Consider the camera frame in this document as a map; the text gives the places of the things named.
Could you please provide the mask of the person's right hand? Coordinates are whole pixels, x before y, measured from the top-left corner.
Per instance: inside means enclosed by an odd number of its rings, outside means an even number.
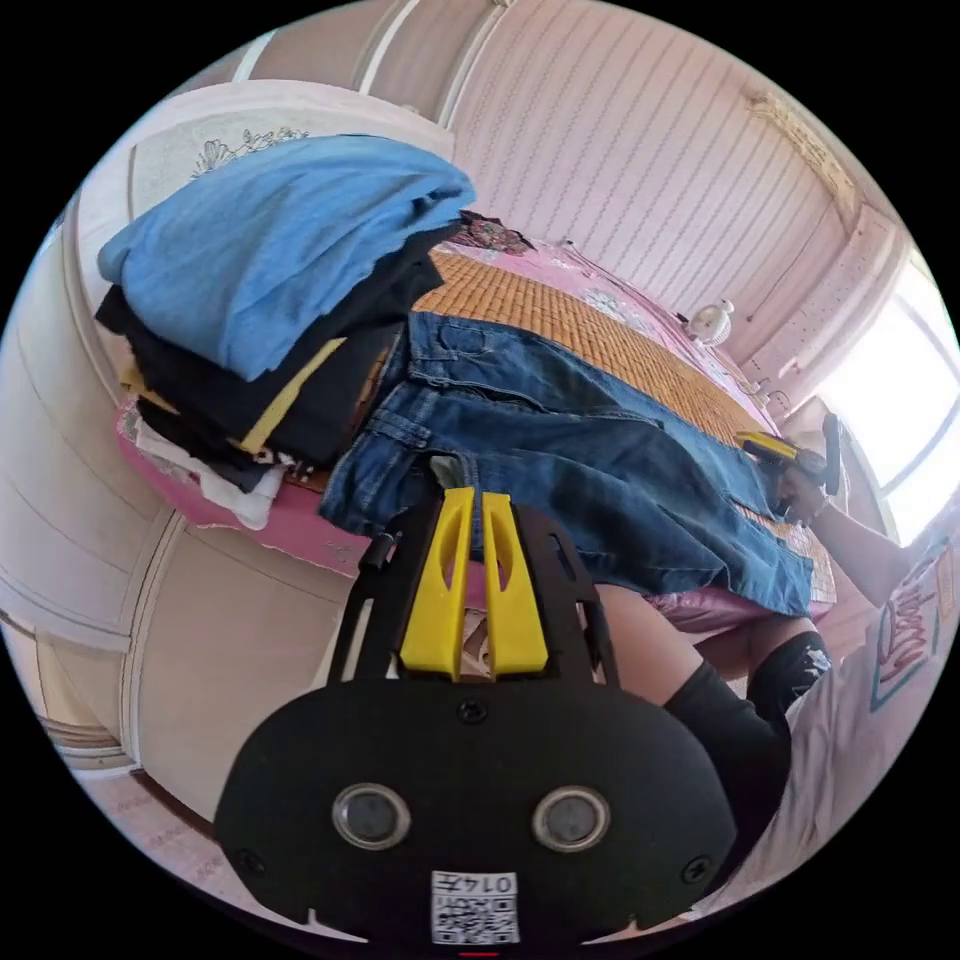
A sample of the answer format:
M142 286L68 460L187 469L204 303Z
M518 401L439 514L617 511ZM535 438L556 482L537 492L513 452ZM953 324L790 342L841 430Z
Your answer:
M802 470L788 467L781 475L778 493L786 503L786 514L803 527L812 524L830 505L830 498Z

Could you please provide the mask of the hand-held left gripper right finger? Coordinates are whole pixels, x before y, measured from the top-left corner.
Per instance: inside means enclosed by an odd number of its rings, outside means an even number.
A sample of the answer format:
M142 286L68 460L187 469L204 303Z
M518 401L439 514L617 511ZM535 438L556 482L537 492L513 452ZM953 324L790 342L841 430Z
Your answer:
M487 638L492 671L542 671L547 645L510 497L482 494Z

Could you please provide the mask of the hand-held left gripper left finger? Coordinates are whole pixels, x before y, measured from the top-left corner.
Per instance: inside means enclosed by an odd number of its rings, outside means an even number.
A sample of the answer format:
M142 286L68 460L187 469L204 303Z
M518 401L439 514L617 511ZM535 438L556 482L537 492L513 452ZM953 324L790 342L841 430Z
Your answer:
M458 671L472 542L474 489L451 488L432 510L399 657L406 671Z

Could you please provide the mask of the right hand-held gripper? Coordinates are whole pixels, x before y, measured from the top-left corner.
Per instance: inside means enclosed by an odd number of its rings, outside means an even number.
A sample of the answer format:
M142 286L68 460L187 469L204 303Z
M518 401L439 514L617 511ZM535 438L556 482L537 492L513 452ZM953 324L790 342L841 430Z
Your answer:
M739 431L737 443L744 452L757 458L769 475L770 512L774 518L791 519L786 514L786 503L778 493L780 477L788 467L805 472L823 491L820 480L824 461L818 454L804 450L797 451L794 445L784 439L761 431Z

